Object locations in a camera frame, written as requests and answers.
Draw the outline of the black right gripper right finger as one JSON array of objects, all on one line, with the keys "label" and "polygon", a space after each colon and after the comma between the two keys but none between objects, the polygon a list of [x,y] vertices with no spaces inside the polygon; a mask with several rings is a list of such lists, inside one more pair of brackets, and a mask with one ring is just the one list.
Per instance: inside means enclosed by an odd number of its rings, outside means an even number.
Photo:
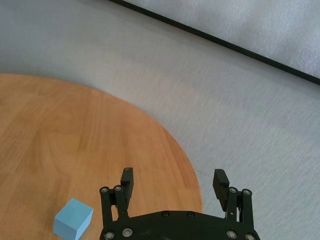
[{"label": "black right gripper right finger", "polygon": [[215,196],[218,199],[222,210],[225,212],[225,219],[245,224],[254,228],[252,191],[244,188],[237,190],[230,186],[229,179],[223,169],[215,169],[212,186]]}]

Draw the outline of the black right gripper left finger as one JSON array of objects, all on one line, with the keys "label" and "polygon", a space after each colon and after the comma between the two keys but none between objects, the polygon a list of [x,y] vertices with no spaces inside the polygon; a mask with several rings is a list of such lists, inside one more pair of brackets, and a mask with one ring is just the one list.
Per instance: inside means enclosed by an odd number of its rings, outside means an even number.
[{"label": "black right gripper left finger", "polygon": [[129,218],[128,208],[134,187],[134,171],[132,167],[123,169],[120,184],[109,188],[100,188],[102,225],[110,227],[113,221],[112,206],[116,207],[118,220]]}]

